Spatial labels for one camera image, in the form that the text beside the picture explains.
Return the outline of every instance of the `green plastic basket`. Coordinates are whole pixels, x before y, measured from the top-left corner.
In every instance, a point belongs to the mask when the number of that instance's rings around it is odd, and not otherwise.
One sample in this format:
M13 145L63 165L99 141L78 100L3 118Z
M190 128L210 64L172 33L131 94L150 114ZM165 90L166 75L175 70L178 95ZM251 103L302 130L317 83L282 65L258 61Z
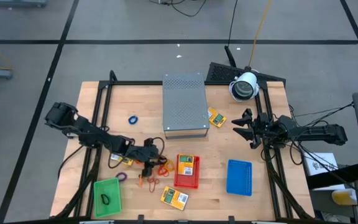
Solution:
M93 185L94 192L94 215L96 218L114 215L121 212L121 194L119 191L118 178L97 181ZM108 199L108 205L102 201L102 194Z

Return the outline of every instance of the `small yellow package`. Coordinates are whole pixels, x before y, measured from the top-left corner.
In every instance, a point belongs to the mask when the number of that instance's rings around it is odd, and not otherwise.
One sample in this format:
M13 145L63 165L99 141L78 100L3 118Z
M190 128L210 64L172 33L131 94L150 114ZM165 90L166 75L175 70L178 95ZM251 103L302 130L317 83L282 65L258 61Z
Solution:
M178 174L193 175L194 155L179 154Z
M183 211L188 197L189 195L166 186L161 201Z
M115 160L115 161L121 161L122 157L118 156L118 155L115 155L115 154L111 154L110 159ZM131 166L132 162L133 162L132 159L125 158L122 163L125 164L125 165Z
M208 117L209 122L218 128L222 126L222 124L225 122L226 117L218 113L214 108L209 107L208 108Z

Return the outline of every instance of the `blue plastic tray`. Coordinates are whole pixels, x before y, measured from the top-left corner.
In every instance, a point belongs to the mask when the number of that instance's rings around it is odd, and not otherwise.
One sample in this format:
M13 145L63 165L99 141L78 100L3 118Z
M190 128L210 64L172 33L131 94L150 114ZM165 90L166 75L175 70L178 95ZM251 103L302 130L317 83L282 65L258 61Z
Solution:
M252 195L252 163L230 159L227 163L226 192Z

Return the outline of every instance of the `concrete floor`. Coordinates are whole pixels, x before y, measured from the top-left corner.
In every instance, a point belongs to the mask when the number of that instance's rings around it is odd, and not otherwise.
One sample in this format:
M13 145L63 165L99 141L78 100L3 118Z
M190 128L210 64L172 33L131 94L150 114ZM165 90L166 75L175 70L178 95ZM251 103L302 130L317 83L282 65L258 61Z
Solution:
M73 0L49 0L42 9L0 8L0 39L58 40ZM148 0L80 0L68 40L226 39L235 0L208 0L194 18ZM178 6L193 12L200 1ZM267 0L239 1L233 39L253 39ZM358 1L347 2L358 25ZM260 39L357 40L339 1L274 1ZM209 63L228 64L223 44L65 45L41 118L55 101L74 104L81 82L105 80L113 69L119 80L160 80L161 74L208 72ZM238 67L251 45L232 44ZM0 44L14 65L14 78L0 80L0 204L24 142L57 45ZM358 92L358 45L257 45L252 66L287 79L295 114L351 102ZM298 121L307 123L313 117ZM333 152L340 164L358 163L358 130L348 108L327 119L345 127L345 146L308 144ZM39 120L12 199L7 222L47 218L57 184L57 170L67 140Z

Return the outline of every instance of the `wooden tabletop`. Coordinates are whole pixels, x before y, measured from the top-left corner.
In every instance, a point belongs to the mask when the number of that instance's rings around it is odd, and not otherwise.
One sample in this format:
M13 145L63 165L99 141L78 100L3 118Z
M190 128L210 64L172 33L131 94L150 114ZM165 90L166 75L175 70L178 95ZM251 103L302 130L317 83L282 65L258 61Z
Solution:
M97 93L98 82L83 82L76 107L79 114L91 120ZM290 116L287 96L283 83L269 82L268 92L273 113ZM103 93L98 116L100 125L106 91ZM230 121L241 117L246 108L257 114L255 100L238 103L229 94L228 86L206 86L208 106L227 117L221 128L211 125L206 138L165 140L164 155L176 162L179 153L194 154L200 157L200 182L198 190L177 189L189 195L184 211L160 201L164 187L173 187L172 172L168 177L158 177L160 183L155 192L149 192L149 183L138 186L138 175L142 166L121 164L115 169L107 165L109 152L103 149L98 180L115 177L118 172L128 174L128 179L120 184L122 212L105 217L115 220L136 220L143 214L146 220L227 220L234 215L236 220L274 220L272 198L265 162L260 158L260 150L251 149L249 142L236 134ZM114 85L109 107L107 125L110 134L120 134L134 138L137 144L150 137L164 138L162 126L162 86L160 85ZM128 118L139 117L135 125ZM78 148L78 140L68 140L65 157ZM60 212L78 188L85 150L70 159L62 169L58 181L51 215ZM245 197L226 193L227 160L237 159L252 163L252 196ZM290 192L307 213L313 215L313 207L302 166L292 163L289 149L282 149L282 161ZM88 191L84 194L81 214L85 214ZM282 194L278 189L281 216L285 217Z

